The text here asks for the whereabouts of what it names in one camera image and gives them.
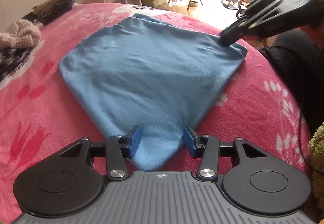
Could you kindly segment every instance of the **blue microfiber cloth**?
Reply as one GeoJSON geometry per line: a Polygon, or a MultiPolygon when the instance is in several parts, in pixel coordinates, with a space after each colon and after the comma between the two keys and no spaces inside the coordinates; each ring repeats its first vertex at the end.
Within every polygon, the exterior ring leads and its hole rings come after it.
{"type": "Polygon", "coordinates": [[[139,14],[82,40],[59,62],[75,98],[105,137],[142,127],[133,159],[161,167],[217,100],[247,49],[139,14]]]}

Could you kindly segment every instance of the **white flower pattern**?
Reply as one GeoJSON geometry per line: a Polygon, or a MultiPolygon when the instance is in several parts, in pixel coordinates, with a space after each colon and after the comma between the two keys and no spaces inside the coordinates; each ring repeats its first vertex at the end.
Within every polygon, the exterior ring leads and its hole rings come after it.
{"type": "Polygon", "coordinates": [[[129,13],[129,16],[132,16],[136,13],[146,15],[146,16],[158,16],[158,15],[169,13],[166,10],[152,9],[149,7],[147,7],[147,9],[138,9],[140,7],[141,6],[136,6],[136,5],[134,5],[134,6],[124,5],[124,6],[115,8],[112,12],[113,13],[129,13]]]}
{"type": "Polygon", "coordinates": [[[275,83],[272,80],[264,81],[264,88],[266,91],[270,92],[278,103],[280,119],[287,119],[291,124],[294,133],[286,131],[281,122],[281,133],[277,134],[276,137],[276,149],[282,160],[289,164],[293,163],[303,163],[303,157],[300,154],[300,149],[298,146],[298,126],[300,118],[300,110],[294,110],[293,104],[287,99],[288,91],[282,89],[279,83],[275,83]]]}
{"type": "Polygon", "coordinates": [[[232,77],[231,77],[231,80],[237,80],[239,77],[239,74],[237,72],[235,72],[232,77]]]}
{"type": "Polygon", "coordinates": [[[227,94],[221,94],[218,98],[218,100],[215,103],[215,106],[223,106],[223,104],[227,102],[227,94]]]}

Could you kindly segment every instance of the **person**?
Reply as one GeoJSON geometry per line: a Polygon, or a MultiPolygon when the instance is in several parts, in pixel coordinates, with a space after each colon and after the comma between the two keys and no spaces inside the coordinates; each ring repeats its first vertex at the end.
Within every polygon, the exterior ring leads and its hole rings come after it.
{"type": "Polygon", "coordinates": [[[259,51],[294,95],[313,135],[324,122],[324,23],[279,34],[259,51]]]}

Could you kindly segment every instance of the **metal screw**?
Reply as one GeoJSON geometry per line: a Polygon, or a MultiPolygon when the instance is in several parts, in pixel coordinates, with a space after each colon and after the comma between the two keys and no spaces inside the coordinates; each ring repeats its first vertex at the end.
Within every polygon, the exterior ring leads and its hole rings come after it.
{"type": "Polygon", "coordinates": [[[124,170],[120,170],[120,169],[115,169],[113,171],[110,171],[109,175],[111,177],[116,177],[116,178],[120,178],[126,175],[126,172],[124,170]]]}
{"type": "Polygon", "coordinates": [[[214,175],[216,175],[215,171],[211,169],[200,170],[199,174],[203,177],[213,177],[214,175]]]}

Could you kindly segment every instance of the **pink floral bedspread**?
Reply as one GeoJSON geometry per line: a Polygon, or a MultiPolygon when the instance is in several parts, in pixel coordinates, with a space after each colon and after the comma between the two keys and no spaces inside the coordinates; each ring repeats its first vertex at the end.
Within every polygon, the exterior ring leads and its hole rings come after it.
{"type": "MultiPolygon", "coordinates": [[[[0,82],[0,220],[13,221],[20,213],[12,185],[20,172],[78,138],[103,136],[65,85],[57,68],[59,60],[83,38],[135,13],[154,16],[175,26],[217,35],[219,30],[181,14],[134,5],[83,4],[42,29],[42,38],[28,61],[0,82]]],[[[298,148],[300,111],[289,90],[267,60],[244,41],[245,62],[231,78],[198,133],[223,141],[243,137],[305,171],[298,148]]],[[[302,125],[302,142],[309,139],[302,125]]],[[[193,160],[182,148],[163,170],[195,172],[193,160]]],[[[134,166],[128,163],[130,170],[134,166]]],[[[105,173],[104,159],[95,169],[105,173]]],[[[220,160],[220,173],[230,160],[220,160]]]]}

